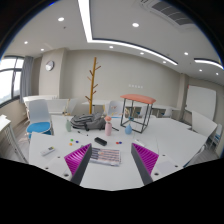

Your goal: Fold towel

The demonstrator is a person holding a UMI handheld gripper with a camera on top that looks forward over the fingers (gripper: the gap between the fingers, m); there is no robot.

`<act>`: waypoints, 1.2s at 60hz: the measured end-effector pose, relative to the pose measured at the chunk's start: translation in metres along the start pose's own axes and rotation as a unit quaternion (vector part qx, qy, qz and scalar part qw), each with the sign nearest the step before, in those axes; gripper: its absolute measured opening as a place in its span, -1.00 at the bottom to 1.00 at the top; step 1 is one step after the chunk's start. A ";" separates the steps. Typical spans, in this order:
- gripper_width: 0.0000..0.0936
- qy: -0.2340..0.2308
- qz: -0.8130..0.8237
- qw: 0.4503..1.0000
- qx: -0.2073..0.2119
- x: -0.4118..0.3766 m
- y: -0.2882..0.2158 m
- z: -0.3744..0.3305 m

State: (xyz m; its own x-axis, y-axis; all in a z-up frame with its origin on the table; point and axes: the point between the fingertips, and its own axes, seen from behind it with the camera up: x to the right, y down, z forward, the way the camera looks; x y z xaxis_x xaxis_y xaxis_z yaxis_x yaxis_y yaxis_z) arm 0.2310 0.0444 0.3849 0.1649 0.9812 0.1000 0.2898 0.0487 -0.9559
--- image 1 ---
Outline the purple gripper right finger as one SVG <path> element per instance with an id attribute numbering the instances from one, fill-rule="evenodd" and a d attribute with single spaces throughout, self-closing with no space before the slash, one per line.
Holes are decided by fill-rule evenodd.
<path id="1" fill-rule="evenodd" d="M 152 183 L 153 180 L 151 173 L 159 155 L 135 143 L 131 145 L 131 154 L 138 168 L 143 184 L 147 185 Z"/>

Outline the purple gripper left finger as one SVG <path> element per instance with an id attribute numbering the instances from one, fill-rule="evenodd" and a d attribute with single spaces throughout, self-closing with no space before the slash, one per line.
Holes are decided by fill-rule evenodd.
<path id="1" fill-rule="evenodd" d="M 72 183 L 76 185 L 81 183 L 91 155 L 92 145 L 87 144 L 64 157 L 65 162 L 72 174 Z"/>

